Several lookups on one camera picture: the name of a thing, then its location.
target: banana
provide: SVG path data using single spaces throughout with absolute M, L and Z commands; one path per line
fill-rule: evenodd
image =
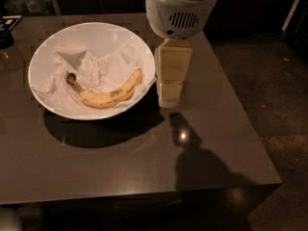
M 81 101 L 93 108 L 107 108 L 113 107 L 121 101 L 126 100 L 134 94 L 135 87 L 142 81 L 142 72 L 139 68 L 135 69 L 126 82 L 118 89 L 110 92 L 93 92 L 84 90 L 76 81 L 74 73 L 68 73 L 66 81 L 77 88 L 79 91 Z

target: table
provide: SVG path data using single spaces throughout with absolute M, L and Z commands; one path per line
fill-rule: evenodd
M 203 33 L 190 38 L 177 108 L 158 106 L 155 85 L 107 120 L 69 120 L 41 107 L 27 80 L 32 55 L 55 32 L 93 21 L 123 26 L 152 50 L 162 42 L 144 13 L 23 17 L 7 49 L 22 65 L 0 65 L 0 204 L 217 191 L 223 208 L 244 200 L 251 211 L 281 184 Z

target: dark floor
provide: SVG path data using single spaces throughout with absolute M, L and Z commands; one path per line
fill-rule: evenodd
M 211 44 L 283 182 L 250 229 L 308 230 L 308 62 L 271 35 Z

